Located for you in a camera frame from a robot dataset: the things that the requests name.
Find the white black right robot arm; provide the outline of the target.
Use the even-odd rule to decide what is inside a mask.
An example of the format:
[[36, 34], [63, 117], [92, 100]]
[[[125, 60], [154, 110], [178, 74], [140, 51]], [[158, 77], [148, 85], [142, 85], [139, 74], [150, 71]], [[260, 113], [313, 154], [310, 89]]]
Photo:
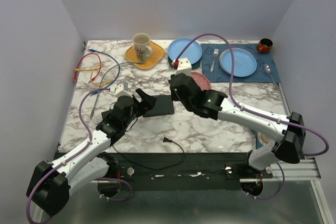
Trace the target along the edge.
[[272, 114], [234, 102], [226, 94], [202, 90], [195, 80], [183, 73], [173, 74], [169, 80], [172, 98], [180, 101], [187, 111], [202, 118], [236, 123], [270, 138], [266, 145], [250, 151], [241, 165], [242, 173], [255, 177], [267, 166], [283, 161], [298, 164], [306, 132], [302, 116]]

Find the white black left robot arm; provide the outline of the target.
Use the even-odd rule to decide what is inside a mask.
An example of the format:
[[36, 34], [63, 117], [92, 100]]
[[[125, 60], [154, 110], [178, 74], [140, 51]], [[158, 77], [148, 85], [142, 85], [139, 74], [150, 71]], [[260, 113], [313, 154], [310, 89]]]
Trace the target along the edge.
[[102, 113], [102, 120], [94, 131], [72, 151], [47, 163], [40, 162], [34, 169], [26, 196], [26, 210], [34, 202], [46, 214], [54, 216], [67, 204], [71, 192], [78, 184], [71, 180], [90, 162], [116, 143], [126, 133], [131, 122], [143, 116], [155, 107], [157, 98], [146, 94], [140, 88], [136, 93], [141, 100], [133, 95], [120, 95], [113, 108]]

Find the dark grey network switch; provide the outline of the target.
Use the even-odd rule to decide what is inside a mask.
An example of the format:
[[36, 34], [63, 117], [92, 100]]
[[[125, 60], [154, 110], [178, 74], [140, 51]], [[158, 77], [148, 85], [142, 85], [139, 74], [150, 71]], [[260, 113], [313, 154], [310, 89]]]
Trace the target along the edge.
[[174, 114], [174, 105], [171, 95], [157, 95], [153, 109], [143, 115], [144, 118]]

